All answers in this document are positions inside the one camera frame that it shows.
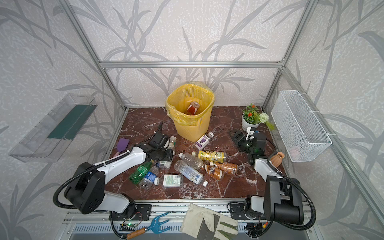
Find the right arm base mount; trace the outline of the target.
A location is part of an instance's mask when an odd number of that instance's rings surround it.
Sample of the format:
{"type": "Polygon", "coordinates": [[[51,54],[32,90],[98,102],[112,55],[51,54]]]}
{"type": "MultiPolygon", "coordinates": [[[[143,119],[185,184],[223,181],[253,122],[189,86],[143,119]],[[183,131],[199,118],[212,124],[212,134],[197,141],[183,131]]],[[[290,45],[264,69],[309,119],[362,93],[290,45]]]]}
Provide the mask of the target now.
{"type": "Polygon", "coordinates": [[[230,213],[230,216],[234,220],[238,221],[259,221],[266,222],[267,219],[263,214],[247,214],[245,212],[245,204],[240,202],[230,202],[227,204],[227,209],[230,213]]]}

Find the purple grape label bottle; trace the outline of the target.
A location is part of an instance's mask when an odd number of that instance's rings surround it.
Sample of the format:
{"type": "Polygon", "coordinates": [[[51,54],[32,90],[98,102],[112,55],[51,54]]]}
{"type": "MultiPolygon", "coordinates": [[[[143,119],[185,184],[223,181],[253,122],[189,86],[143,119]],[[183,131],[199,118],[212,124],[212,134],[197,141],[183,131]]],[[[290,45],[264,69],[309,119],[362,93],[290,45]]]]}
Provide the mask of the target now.
{"type": "Polygon", "coordinates": [[[212,132],[209,132],[202,137],[200,137],[196,142],[195,146],[200,151],[203,150],[210,142],[210,140],[214,137],[214,134],[212,132]]]}

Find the white green label bottle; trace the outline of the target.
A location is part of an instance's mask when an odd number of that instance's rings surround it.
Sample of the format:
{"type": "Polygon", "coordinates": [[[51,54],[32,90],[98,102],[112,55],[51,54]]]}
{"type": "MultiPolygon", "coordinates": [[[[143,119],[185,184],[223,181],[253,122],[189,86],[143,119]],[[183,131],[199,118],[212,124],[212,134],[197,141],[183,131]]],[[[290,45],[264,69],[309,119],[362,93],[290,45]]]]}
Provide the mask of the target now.
{"type": "Polygon", "coordinates": [[[175,136],[171,136],[169,140],[169,145],[166,148],[166,157],[162,161],[158,161],[157,166],[160,169],[170,169],[172,161],[174,159],[176,149],[175,149],[175,143],[177,141],[177,138],[175,136]]]}

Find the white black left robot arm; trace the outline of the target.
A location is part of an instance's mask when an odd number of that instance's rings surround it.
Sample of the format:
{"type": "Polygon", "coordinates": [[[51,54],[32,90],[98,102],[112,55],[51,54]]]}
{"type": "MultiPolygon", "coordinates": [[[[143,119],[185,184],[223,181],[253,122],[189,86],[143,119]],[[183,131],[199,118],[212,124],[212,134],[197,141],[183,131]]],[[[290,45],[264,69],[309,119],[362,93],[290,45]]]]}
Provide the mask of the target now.
{"type": "Polygon", "coordinates": [[[126,195],[106,191],[105,186],[131,168],[170,159],[170,138],[162,133],[162,127],[159,124],[152,136],[116,157],[95,165],[80,164],[74,176],[56,190],[53,203],[62,209],[77,209],[84,215],[108,211],[126,218],[133,216],[137,212],[136,202],[126,195]]]}

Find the red juice bottle yellow cap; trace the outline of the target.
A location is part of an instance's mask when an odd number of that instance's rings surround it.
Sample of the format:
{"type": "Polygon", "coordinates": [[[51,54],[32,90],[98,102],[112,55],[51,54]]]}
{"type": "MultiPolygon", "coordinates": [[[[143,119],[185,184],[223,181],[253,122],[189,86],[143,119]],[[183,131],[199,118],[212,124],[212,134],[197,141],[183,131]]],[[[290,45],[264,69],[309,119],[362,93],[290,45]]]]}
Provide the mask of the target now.
{"type": "Polygon", "coordinates": [[[193,116],[197,113],[199,108],[200,108],[200,104],[196,101],[192,101],[187,108],[186,114],[193,116]]]}

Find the green plastic bottle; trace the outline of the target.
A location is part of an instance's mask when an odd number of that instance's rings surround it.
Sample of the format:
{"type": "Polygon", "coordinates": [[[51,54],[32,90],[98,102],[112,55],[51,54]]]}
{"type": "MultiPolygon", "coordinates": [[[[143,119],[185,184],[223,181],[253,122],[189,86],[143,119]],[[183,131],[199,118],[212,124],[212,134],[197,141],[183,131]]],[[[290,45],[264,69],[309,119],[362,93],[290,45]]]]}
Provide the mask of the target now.
{"type": "Polygon", "coordinates": [[[145,162],[143,164],[141,164],[136,170],[135,172],[133,172],[129,179],[130,181],[135,184],[135,185],[138,185],[139,182],[145,177],[145,175],[148,173],[148,171],[150,170],[150,168],[152,167],[153,165],[153,162],[152,161],[148,161],[148,162],[145,162]]]}

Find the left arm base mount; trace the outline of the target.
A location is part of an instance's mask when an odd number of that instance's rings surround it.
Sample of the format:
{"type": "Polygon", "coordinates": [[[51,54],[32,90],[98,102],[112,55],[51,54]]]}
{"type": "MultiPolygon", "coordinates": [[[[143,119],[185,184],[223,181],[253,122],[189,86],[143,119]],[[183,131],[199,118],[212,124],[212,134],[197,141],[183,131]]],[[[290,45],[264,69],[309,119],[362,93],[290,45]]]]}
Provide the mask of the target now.
{"type": "Polygon", "coordinates": [[[109,216],[109,220],[112,221],[148,221],[151,214],[152,205],[150,204],[138,204],[134,210],[130,210],[129,214],[124,213],[119,214],[112,212],[112,215],[109,216]]]}

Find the square green label bottle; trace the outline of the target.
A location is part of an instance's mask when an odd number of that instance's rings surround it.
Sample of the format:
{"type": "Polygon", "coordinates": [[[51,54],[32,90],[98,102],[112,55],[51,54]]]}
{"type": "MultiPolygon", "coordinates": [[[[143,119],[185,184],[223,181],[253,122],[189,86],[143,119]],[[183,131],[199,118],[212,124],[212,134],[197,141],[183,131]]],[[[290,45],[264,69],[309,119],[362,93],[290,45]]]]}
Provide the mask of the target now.
{"type": "Polygon", "coordinates": [[[164,175],[162,177],[155,178],[154,185],[163,186],[164,188],[179,188],[183,185],[183,177],[180,174],[164,175]]]}

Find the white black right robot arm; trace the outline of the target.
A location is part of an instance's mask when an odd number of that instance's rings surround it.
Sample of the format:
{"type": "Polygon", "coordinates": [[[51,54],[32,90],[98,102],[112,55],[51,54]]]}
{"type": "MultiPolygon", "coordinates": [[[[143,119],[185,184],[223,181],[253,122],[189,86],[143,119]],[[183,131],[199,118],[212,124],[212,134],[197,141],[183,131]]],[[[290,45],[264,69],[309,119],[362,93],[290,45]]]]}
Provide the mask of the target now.
{"type": "Polygon", "coordinates": [[[297,179],[286,176],[273,165],[272,158],[278,154],[277,147],[272,154],[265,154],[266,145],[274,143],[256,128],[248,128],[245,133],[241,130],[229,131],[229,136],[266,183],[264,196],[248,195],[243,203],[229,207],[231,216],[235,219],[265,219],[265,227],[250,231],[257,236],[264,234],[272,223],[296,231],[313,227],[317,218],[313,201],[297,179]]]}

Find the yellow label tea bottle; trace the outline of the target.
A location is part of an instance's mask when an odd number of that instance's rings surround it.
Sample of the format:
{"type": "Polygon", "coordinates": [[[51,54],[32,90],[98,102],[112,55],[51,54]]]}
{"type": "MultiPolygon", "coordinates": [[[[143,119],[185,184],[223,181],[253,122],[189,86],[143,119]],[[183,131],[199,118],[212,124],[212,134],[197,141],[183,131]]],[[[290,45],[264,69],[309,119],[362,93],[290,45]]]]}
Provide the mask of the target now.
{"type": "Polygon", "coordinates": [[[211,161],[211,162],[218,162],[218,163],[225,163],[228,161],[227,154],[224,152],[197,151],[197,152],[192,152],[192,155],[203,161],[211,161]]]}

